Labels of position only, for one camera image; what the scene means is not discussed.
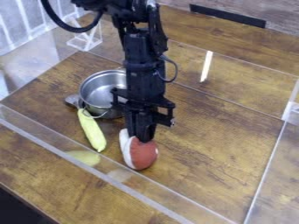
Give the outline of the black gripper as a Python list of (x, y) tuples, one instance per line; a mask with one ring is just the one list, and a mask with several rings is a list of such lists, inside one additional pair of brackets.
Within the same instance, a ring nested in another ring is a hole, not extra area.
[(176, 77), (165, 79), (165, 59), (147, 62), (124, 60), (125, 89), (113, 88), (112, 105), (120, 108), (125, 115), (128, 135), (143, 143), (155, 137), (156, 124), (173, 125), (175, 103), (164, 98), (165, 84)]

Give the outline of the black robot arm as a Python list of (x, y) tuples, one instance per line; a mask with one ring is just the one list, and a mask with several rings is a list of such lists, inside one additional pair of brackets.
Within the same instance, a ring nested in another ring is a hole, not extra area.
[(147, 143), (155, 138), (159, 124), (173, 124), (175, 104), (164, 98), (164, 56), (168, 38), (160, 20), (160, 5), (155, 0), (70, 0), (86, 11), (109, 15), (117, 29), (125, 59), (125, 88), (110, 90), (112, 105), (125, 116), (131, 137)]

